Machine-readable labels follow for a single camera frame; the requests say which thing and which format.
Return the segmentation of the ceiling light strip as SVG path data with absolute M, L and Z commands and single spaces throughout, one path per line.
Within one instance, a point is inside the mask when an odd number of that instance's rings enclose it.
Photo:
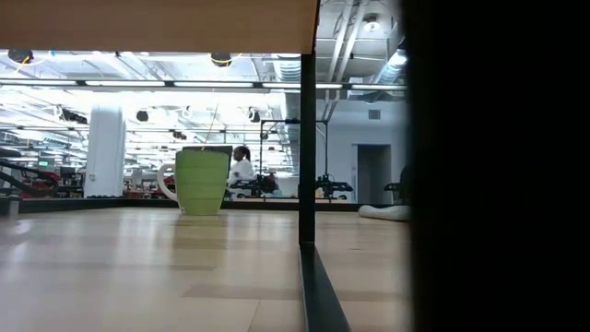
M 300 89 L 301 83 L 245 81 L 173 81 L 173 80 L 69 80 L 0 78 L 1 86 L 32 87 L 107 87 L 107 88 L 181 88 L 181 89 Z M 316 89 L 402 91 L 404 85 L 316 83 Z

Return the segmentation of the black blurred foreground post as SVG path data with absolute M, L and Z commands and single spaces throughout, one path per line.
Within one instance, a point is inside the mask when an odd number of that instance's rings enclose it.
M 590 0 L 402 0 L 413 332 L 590 332 Z

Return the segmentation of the black table frame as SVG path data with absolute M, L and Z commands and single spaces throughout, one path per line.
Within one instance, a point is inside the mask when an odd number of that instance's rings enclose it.
M 134 198 L 47 198 L 22 199 L 20 197 L 0 197 L 0 216 L 7 216 L 10 207 L 17 213 L 45 213 L 100 208 L 177 208 L 178 204 L 164 199 Z M 298 202 L 281 201 L 223 201 L 221 209 L 244 210 L 287 210 L 299 209 Z

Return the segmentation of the grey door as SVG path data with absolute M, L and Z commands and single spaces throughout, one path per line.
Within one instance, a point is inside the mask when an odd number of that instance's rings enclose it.
M 384 188 L 391 183 L 391 147 L 357 146 L 357 201 L 360 204 L 391 204 L 392 194 Z

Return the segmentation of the person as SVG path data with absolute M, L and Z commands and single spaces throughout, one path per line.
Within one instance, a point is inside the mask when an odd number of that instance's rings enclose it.
M 230 166 L 228 184 L 237 181 L 250 181 L 255 178 L 254 167 L 251 163 L 251 151 L 245 146 L 233 150 L 234 163 Z

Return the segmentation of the red background equipment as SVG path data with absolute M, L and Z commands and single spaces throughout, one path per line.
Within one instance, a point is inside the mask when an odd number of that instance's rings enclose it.
M 61 178 L 54 172 L 21 172 L 21 180 L 24 185 L 31 188 L 33 193 L 21 190 L 22 198 L 53 197 L 59 188 Z

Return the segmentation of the green mug with white handle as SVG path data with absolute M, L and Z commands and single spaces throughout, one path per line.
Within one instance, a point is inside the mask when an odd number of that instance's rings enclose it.
M 161 192 L 188 216 L 211 216 L 220 210 L 230 170 L 229 155 L 220 151 L 178 151 L 175 162 L 157 172 Z

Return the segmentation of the grey cloth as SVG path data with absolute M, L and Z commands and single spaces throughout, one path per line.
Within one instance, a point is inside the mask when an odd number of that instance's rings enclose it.
M 373 207 L 365 205 L 359 208 L 359 215 L 368 219 L 407 221 L 410 214 L 410 206 Z

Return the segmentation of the white pillar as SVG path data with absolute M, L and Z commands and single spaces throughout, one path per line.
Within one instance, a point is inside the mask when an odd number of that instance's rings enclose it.
M 90 117 L 84 197 L 120 197 L 126 135 L 123 108 L 118 103 L 97 103 Z

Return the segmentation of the wooden shelf board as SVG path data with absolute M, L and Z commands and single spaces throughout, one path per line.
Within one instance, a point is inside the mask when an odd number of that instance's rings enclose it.
M 303 53 L 320 0 L 0 0 L 0 48 Z

